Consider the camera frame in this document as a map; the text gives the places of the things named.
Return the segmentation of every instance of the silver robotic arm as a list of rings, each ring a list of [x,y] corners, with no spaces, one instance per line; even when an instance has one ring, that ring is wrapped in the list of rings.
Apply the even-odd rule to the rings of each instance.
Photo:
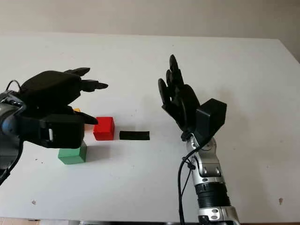
[[[198,147],[198,142],[192,135],[187,141],[187,150],[192,151]],[[227,195],[216,149],[216,141],[212,138],[189,158],[195,168],[192,170],[192,177],[198,195],[198,219],[204,225],[210,224],[210,222],[240,225],[236,210],[231,206]]]
[[[162,108],[183,131],[182,141],[187,142],[188,154],[178,171],[178,197],[180,224],[184,225],[181,190],[181,170],[185,163],[192,171],[198,196],[198,220],[202,225],[239,225],[236,210],[231,206],[223,173],[216,155],[214,134],[225,122],[227,105],[210,99],[200,105],[193,89],[183,82],[181,71],[173,55],[166,83],[159,79],[158,87],[163,101]]]

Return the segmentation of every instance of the silver metal bracket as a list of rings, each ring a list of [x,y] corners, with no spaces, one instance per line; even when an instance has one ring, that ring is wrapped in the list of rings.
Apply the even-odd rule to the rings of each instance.
[[[240,225],[239,218],[233,206],[221,206],[199,209],[199,216],[208,216],[211,222],[233,221],[235,225]]]
[[[187,150],[191,151],[199,146],[194,135],[187,141]],[[217,144],[212,138],[202,149],[198,150],[190,160],[199,170],[202,178],[216,178],[222,177],[221,166],[216,155]]]

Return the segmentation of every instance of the red cube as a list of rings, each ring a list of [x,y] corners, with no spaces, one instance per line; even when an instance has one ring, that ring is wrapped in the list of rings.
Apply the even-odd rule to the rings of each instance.
[[[113,140],[114,122],[112,117],[96,117],[98,124],[94,125],[93,133],[97,141]]]

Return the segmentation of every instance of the white wall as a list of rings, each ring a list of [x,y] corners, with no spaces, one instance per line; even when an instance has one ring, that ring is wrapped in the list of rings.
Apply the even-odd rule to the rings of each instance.
[[[300,60],[300,0],[0,0],[0,31],[278,38]]]

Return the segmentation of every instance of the block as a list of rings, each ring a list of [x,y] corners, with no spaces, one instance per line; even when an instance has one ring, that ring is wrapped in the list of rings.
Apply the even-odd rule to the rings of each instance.
[[[150,140],[150,131],[120,131],[120,140]]]
[[[96,117],[98,124],[94,125],[93,133],[97,141],[113,140],[114,122],[112,117]]]
[[[64,164],[77,164],[84,163],[86,158],[86,144],[82,142],[81,146],[77,149],[60,149],[58,158]]]

